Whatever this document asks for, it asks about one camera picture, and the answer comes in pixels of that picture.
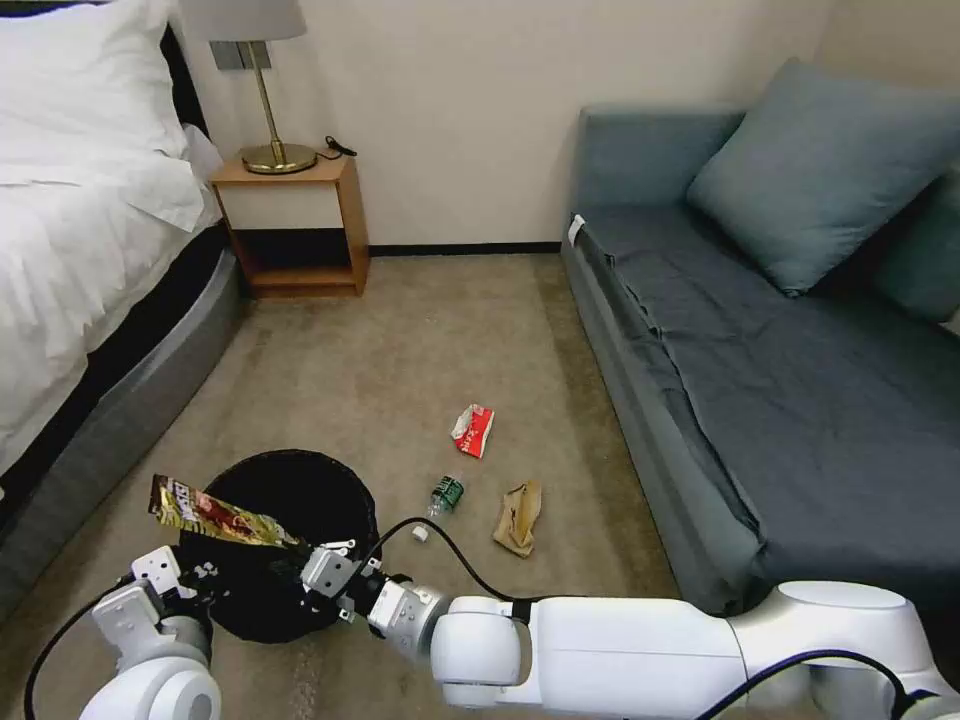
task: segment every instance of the baseboard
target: baseboard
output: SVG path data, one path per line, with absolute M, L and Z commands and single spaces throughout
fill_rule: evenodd
M 370 257 L 404 255 L 519 255 L 558 253 L 560 243 L 475 243 L 463 245 L 371 245 Z

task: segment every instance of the nightstand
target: nightstand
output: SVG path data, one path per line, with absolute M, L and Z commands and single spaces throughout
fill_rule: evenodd
M 247 172 L 236 157 L 211 182 L 254 296 L 363 294 L 370 255 L 352 157 L 290 175 Z

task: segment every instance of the brass lamp base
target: brass lamp base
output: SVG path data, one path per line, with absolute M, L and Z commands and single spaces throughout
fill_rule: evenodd
M 286 175 L 312 168 L 317 164 L 317 151 L 306 145 L 280 145 L 282 151 L 274 152 L 271 145 L 246 148 L 240 153 L 243 166 L 260 175 Z

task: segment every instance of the green bottle label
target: green bottle label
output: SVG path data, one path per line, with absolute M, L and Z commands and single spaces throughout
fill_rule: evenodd
M 444 475 L 433 489 L 434 497 L 440 498 L 447 510 L 453 510 L 463 497 L 463 484 L 456 478 Z

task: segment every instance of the carpet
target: carpet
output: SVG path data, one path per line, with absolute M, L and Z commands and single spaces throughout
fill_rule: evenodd
M 496 410 L 482 460 L 449 436 L 472 402 Z M 189 406 L 0 629 L 0 717 L 20 717 L 29 664 L 72 610 L 176 540 L 146 515 L 153 473 L 203 486 L 287 447 L 350 466 L 376 498 L 381 530 L 422 513 L 439 477 L 458 475 L 466 493 L 447 528 L 503 591 L 677 596 L 559 257 L 381 258 L 362 298 L 252 305 Z M 535 550 L 520 559 L 491 533 L 500 497 L 531 478 L 543 513 Z M 437 538 L 421 545 L 401 532 L 385 562 L 452 595 L 480 594 Z M 80 623 L 44 668 L 38 717 L 76 718 L 113 661 Z M 428 666 L 359 623 L 279 646 L 218 630 L 213 671 L 229 720 L 540 717 L 445 706 Z

